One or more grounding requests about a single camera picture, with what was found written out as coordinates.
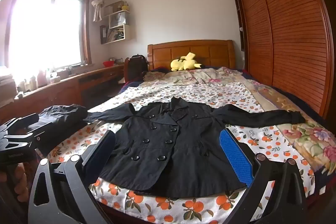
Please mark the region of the person's left hand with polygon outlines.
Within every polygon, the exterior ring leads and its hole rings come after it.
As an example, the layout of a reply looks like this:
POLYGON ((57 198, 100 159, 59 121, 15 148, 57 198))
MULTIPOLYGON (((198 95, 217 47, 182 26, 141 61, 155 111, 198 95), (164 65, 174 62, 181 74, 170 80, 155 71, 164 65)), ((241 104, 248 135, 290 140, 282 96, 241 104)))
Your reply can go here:
POLYGON ((27 176, 23 163, 19 163, 14 171, 14 177, 18 180, 14 187, 19 202, 27 202, 29 200, 29 190, 27 187, 27 176))

